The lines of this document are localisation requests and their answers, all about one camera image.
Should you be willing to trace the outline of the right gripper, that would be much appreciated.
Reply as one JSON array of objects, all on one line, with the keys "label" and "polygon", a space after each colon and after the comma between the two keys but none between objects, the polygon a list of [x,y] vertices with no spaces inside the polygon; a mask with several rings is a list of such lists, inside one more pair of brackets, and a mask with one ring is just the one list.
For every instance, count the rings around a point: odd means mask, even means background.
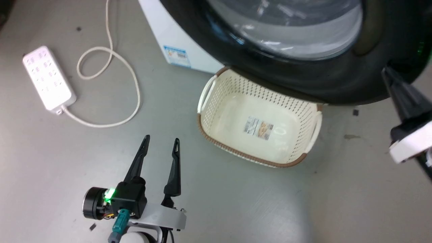
[{"label": "right gripper", "polygon": [[426,165],[431,165],[432,122],[431,101],[389,65],[381,71],[389,97],[401,124],[390,131],[390,156],[395,163],[403,163],[426,153]]}]

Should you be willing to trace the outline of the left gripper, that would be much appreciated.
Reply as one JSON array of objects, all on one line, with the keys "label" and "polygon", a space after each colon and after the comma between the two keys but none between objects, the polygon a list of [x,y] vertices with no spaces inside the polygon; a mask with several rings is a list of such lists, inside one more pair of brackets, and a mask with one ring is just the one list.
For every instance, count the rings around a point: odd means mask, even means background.
[{"label": "left gripper", "polygon": [[145,197],[145,181],[140,178],[143,159],[147,155],[150,135],[142,140],[133,162],[123,180],[115,189],[92,187],[85,194],[82,203],[84,217],[102,220],[108,215],[114,217],[113,234],[124,234],[127,226],[148,225],[157,228],[185,229],[184,211],[174,207],[173,197],[182,194],[180,140],[174,141],[172,165],[167,184],[164,187],[164,199],[160,205],[149,204]]}]

